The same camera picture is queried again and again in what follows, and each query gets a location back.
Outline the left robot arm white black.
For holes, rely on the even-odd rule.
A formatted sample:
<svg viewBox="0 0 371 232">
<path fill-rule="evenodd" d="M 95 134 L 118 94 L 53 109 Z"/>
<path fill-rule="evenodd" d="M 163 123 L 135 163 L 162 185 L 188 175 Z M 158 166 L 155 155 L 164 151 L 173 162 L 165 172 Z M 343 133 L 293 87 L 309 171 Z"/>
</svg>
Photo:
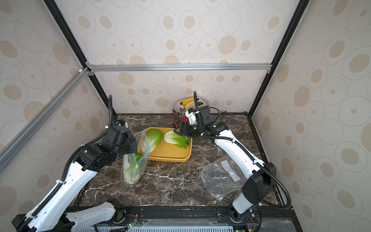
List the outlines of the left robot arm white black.
<svg viewBox="0 0 371 232">
<path fill-rule="evenodd" d="M 14 228 L 18 232 L 79 232 L 115 217 L 122 220 L 124 209 L 117 200 L 76 212 L 66 209 L 104 167 L 136 151 L 136 139 L 127 126 L 109 126 L 101 143 L 85 144 L 72 154 L 61 179 L 35 208 L 12 220 Z"/>
</svg>

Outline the clear zipper bag blue seal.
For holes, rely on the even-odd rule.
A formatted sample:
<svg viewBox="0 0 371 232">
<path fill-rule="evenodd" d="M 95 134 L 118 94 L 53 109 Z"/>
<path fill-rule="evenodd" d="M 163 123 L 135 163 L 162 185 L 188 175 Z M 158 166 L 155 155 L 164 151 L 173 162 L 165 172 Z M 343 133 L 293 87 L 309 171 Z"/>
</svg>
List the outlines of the clear zipper bag blue seal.
<svg viewBox="0 0 371 232">
<path fill-rule="evenodd" d="M 123 157 L 121 181 L 124 186 L 133 186 L 143 175 L 149 159 L 149 142 L 145 131 L 134 135 L 137 142 L 137 152 Z"/>
</svg>

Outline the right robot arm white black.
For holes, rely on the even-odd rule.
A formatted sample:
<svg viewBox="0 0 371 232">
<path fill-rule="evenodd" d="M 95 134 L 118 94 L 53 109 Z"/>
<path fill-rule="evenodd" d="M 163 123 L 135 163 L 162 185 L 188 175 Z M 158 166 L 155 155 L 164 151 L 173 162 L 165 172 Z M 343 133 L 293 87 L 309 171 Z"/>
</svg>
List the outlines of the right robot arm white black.
<svg viewBox="0 0 371 232">
<path fill-rule="evenodd" d="M 189 109 L 173 110 L 175 130 L 180 136 L 204 137 L 215 142 L 237 165 L 242 173 L 232 179 L 244 181 L 241 193 L 231 204 L 231 212 L 239 216 L 256 208 L 278 184 L 276 167 L 253 155 L 234 136 L 232 130 L 220 120 L 215 120 L 207 105 L 192 106 Z"/>
</svg>

